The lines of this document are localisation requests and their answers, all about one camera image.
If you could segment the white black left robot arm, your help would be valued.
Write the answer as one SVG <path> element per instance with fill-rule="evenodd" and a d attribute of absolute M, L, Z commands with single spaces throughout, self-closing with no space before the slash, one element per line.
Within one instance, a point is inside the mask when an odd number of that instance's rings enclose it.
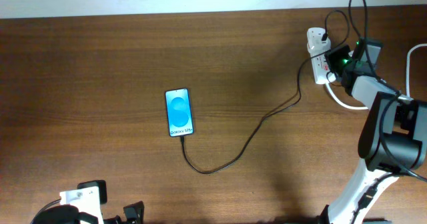
<path fill-rule="evenodd" d="M 123 208 L 126 220 L 122 221 L 120 216 L 99 220 L 95 215 L 79 211 L 72 205 L 61 205 L 52 207 L 53 203 L 46 205 L 31 221 L 31 224 L 142 224 L 144 215 L 144 204 L 142 201 Z"/>

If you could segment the blue Galaxy smartphone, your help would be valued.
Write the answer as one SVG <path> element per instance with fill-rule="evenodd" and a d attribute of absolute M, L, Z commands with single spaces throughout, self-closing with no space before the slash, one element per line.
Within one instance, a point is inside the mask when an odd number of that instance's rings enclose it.
<path fill-rule="evenodd" d="M 194 125 L 188 89 L 166 91 L 165 104 L 169 136 L 180 137 L 193 134 Z"/>

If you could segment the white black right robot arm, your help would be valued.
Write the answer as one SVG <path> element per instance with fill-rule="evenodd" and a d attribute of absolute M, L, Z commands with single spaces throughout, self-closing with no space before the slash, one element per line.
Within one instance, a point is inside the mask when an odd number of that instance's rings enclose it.
<path fill-rule="evenodd" d="M 340 196 L 316 223 L 362 223 L 381 194 L 400 177 L 416 174 L 426 158 L 426 102 L 413 99 L 377 76 L 369 56 L 373 42 L 360 39 L 325 53 L 329 70 L 369 113 L 358 141 L 358 166 Z"/>

